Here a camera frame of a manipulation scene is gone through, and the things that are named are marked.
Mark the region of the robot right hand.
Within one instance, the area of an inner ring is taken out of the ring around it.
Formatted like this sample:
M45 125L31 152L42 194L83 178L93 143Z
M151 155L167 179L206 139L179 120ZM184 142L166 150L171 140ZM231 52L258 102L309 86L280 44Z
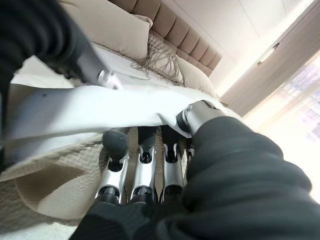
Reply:
M73 240L317 240L311 182L268 137L209 102L176 117L192 136L187 184L161 204L113 205L100 197Z

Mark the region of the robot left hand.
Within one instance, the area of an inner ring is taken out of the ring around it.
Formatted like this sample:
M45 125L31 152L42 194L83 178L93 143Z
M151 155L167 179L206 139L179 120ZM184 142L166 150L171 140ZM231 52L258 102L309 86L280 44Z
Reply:
M0 2L0 129L6 126L8 94L14 74L36 56L66 79L119 89L112 70L56 0Z

